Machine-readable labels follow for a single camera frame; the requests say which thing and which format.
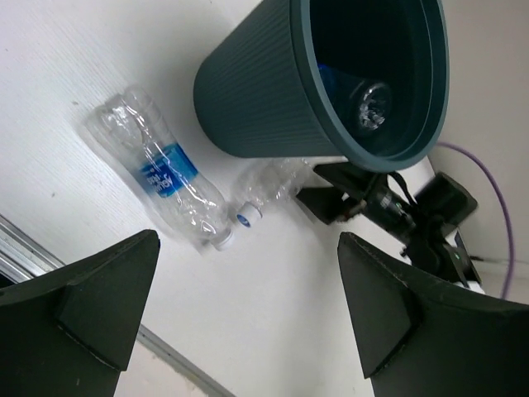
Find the white bottle cap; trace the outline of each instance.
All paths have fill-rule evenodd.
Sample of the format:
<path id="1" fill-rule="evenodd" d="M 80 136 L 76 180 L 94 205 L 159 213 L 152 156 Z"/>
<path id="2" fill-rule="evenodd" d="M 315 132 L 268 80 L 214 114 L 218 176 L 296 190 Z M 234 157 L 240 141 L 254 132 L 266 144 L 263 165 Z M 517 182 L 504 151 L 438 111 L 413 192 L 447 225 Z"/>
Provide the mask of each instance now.
<path id="1" fill-rule="evenodd" d="M 237 213 L 237 219 L 239 222 L 246 227 L 252 227 L 254 224 L 263 217 L 261 211 L 256 208 L 252 203 L 246 202 L 245 205 Z"/>
<path id="2" fill-rule="evenodd" d="M 219 242 L 212 242 L 212 245 L 217 251 L 225 251 L 233 245 L 234 240 L 235 238 L 233 237 L 233 231 L 229 229 L 228 234 L 225 238 L 223 238 Z"/>

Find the purple cable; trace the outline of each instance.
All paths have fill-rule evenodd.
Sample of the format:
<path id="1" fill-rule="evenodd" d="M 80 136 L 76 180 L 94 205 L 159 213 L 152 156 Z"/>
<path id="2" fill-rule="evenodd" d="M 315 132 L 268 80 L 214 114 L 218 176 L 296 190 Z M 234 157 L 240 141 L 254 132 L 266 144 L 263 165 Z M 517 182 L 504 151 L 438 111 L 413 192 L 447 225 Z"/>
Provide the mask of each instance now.
<path id="1" fill-rule="evenodd" d="M 487 175 L 488 181 L 493 186 L 494 192 L 498 196 L 498 200 L 503 211 L 503 217 L 505 218 L 505 226 L 507 227 L 507 240 L 509 245 L 507 275 L 505 276 L 505 281 L 503 282 L 503 289 L 501 295 L 502 299 L 506 299 L 509 295 L 509 290 L 511 289 L 512 284 L 512 278 L 514 276 L 514 263 L 516 261 L 516 253 L 514 249 L 514 235 L 512 233 L 511 216 L 509 215 L 509 210 L 507 207 L 507 203 L 505 202 L 505 198 L 503 197 L 503 193 L 500 190 L 498 183 L 494 179 L 490 170 L 478 157 L 476 157 L 466 149 L 462 148 L 461 146 L 454 145 L 453 143 L 438 142 L 437 145 L 447 147 L 448 149 L 452 149 L 453 151 L 458 151 L 462 155 L 466 155 L 469 159 L 471 159 L 476 165 L 478 165 L 478 167 L 485 173 L 485 175 Z"/>

